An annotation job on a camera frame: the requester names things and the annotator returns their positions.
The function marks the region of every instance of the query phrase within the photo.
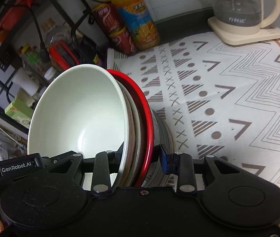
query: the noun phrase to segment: green box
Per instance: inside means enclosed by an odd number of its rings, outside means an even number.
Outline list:
[[[29,129],[34,110],[27,107],[21,100],[15,98],[4,111],[10,118]]]

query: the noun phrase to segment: circular pad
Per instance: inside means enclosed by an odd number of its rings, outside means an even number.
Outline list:
[[[9,223],[32,230],[67,224],[84,208],[86,194],[71,177],[38,172],[8,187],[0,211]]]
[[[242,207],[254,207],[264,201],[265,195],[255,187],[240,186],[229,191],[229,199]]]

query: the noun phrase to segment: glass kettle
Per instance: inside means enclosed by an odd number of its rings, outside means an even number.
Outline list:
[[[233,34],[252,35],[271,25],[280,14],[280,0],[265,19],[263,8],[263,0],[213,0],[219,27]]]

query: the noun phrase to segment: bottle label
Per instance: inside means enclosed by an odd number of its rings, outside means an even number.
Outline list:
[[[103,62],[102,62],[101,58],[97,54],[95,55],[95,57],[93,59],[93,62],[97,66],[102,66],[103,65]]]
[[[32,50],[27,57],[30,63],[37,63],[40,60],[39,52],[36,50]]]
[[[117,10],[137,43],[147,44],[158,37],[158,31],[144,0],[135,0],[118,7]]]

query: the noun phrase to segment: white bowl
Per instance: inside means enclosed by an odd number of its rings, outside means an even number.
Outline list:
[[[93,158],[99,152],[123,155],[114,185],[121,184],[128,159],[130,138],[128,111],[116,80],[105,69],[91,64],[72,67],[46,89],[34,111],[28,154],[53,157],[68,151]]]
[[[145,152],[144,145],[143,145],[144,134],[141,133],[140,116],[133,98],[131,97],[128,90],[121,83],[118,82],[118,84],[130,103],[132,114],[133,114],[133,123],[135,126],[136,143],[134,148],[133,160],[132,160],[128,178],[124,183],[124,186],[131,186],[131,184],[136,180],[136,177],[138,176],[140,169],[142,167],[141,162],[143,161],[143,159],[141,159],[141,156],[143,156]]]

